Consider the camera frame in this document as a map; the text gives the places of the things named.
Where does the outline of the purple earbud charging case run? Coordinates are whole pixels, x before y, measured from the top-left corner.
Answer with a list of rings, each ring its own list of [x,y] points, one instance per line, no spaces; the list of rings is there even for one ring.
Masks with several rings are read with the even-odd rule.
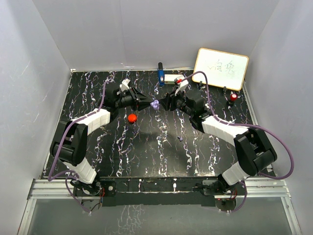
[[[154,100],[153,102],[150,103],[150,105],[154,110],[159,109],[159,101],[158,100]]]

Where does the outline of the red earbud charging case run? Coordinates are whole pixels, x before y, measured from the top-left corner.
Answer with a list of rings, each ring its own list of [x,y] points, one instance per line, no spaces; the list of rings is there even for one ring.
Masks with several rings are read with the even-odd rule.
[[[135,114],[129,114],[128,115],[128,122],[129,123],[135,123],[137,121],[137,115]]]

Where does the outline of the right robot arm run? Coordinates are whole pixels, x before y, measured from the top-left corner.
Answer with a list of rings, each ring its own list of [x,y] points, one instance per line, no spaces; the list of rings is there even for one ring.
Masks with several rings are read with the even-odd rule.
[[[215,115],[206,108],[199,91],[172,92],[159,103],[165,110],[181,110],[189,116],[194,129],[216,136],[235,147],[237,162],[221,173],[217,181],[203,188],[230,194],[238,182],[256,176],[277,160],[277,154],[263,130],[216,120]]]

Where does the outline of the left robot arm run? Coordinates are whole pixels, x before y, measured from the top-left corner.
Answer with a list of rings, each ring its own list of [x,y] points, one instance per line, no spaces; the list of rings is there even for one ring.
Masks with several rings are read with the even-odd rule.
[[[74,186],[89,195],[100,192],[97,172],[86,159],[88,135],[115,120],[119,109],[131,107],[141,111],[147,107],[159,108],[153,100],[133,87],[104,84],[98,108],[70,121],[60,121],[50,146],[53,164],[62,162],[69,171]]]

